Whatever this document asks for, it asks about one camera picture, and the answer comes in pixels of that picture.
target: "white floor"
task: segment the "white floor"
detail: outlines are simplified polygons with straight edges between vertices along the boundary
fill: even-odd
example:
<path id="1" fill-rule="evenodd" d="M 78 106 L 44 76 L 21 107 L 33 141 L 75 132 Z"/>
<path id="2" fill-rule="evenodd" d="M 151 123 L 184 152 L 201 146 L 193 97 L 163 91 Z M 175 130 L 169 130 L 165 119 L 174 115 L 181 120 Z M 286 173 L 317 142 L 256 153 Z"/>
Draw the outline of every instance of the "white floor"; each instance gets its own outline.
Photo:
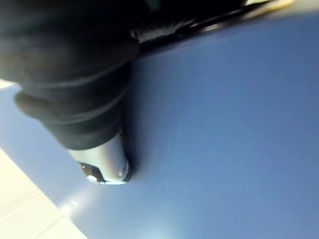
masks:
<path id="1" fill-rule="evenodd" d="M 0 238 L 86 239 L 0 149 Z"/>

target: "blue panel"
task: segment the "blue panel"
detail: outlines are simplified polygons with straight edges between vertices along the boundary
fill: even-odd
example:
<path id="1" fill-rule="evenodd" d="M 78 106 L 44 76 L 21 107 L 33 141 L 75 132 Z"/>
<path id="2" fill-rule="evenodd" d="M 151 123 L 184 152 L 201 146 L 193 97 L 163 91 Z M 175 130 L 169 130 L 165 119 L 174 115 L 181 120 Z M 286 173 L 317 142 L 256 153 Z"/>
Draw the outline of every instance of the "blue panel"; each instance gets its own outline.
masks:
<path id="1" fill-rule="evenodd" d="M 0 92 L 0 147 L 89 239 L 318 239 L 319 15 L 242 25 L 134 63 L 124 186 L 86 182 Z"/>

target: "black fabric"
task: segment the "black fabric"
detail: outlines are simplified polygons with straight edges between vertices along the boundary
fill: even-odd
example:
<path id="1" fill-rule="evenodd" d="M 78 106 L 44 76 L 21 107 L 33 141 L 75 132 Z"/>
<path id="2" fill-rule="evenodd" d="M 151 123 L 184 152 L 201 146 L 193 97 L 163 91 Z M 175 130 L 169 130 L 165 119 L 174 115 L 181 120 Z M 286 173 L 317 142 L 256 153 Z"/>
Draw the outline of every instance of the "black fabric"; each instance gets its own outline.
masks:
<path id="1" fill-rule="evenodd" d="M 214 15 L 242 0 L 161 0 L 159 19 Z M 1 0 L 0 78 L 18 82 L 15 101 L 66 148 L 98 146 L 120 129 L 130 29 L 151 19 L 143 0 Z"/>

